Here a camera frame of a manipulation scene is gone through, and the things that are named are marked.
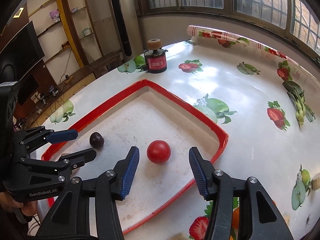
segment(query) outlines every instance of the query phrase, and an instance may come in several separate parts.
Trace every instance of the red tomato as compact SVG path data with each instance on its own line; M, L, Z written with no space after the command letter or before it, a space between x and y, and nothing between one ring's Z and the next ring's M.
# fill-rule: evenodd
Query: red tomato
M171 156L170 146L162 140L155 140L149 144L147 157L153 163L164 163Z

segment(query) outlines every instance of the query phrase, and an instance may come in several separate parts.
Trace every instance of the red label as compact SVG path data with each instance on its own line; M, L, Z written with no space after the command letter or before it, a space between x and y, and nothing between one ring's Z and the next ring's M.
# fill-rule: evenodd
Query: red label
M156 58L148 58L148 66L149 69L156 70L162 69L167 66L167 60L165 59L165 55Z

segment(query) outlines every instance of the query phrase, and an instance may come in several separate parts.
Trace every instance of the silver bolt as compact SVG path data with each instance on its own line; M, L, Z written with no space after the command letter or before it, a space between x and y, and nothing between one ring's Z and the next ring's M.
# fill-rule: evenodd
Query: silver bolt
M114 170L108 170L108 171L106 171L106 175L107 175L108 177L112 177L114 174L115 174L115 171L114 171Z
M74 177L74 178L71 179L71 183L72 184L77 184L79 181L80 181L79 177Z
M250 178L249 178L249 181L250 181L251 183L257 183L257 182L258 182L257 178L255 178L255 177L250 177Z
M222 170L215 170L214 174L217 176L222 176L223 175L223 171Z

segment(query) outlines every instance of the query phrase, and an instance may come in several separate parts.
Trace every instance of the dark purple fruit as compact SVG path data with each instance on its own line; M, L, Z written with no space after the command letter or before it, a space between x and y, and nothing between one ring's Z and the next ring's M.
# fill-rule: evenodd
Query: dark purple fruit
M104 144L104 138L98 132L94 132L92 135L90 135L89 142L92 148L99 149Z

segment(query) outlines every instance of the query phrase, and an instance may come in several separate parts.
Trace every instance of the round wooden cap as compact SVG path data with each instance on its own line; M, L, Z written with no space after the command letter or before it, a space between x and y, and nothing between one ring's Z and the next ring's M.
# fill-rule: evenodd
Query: round wooden cap
M152 39L150 41L148 41L148 49L151 50L156 50L156 49L161 49L161 40L159 39Z

